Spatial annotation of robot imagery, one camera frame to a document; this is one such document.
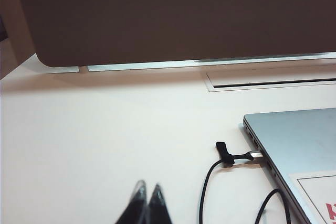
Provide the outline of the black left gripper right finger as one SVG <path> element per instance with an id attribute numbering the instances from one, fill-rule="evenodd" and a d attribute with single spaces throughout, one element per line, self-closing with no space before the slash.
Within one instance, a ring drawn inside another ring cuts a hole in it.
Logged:
<path id="1" fill-rule="evenodd" d="M 159 184 L 155 185 L 150 202 L 148 204 L 150 223 L 172 224 L 162 187 Z"/>

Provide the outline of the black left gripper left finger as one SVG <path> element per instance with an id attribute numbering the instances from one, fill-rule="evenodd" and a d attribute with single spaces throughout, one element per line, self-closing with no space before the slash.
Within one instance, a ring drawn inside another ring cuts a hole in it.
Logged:
<path id="1" fill-rule="evenodd" d="M 144 180 L 139 180 L 136 183 L 129 203 L 116 223 L 149 223 L 146 183 Z"/>

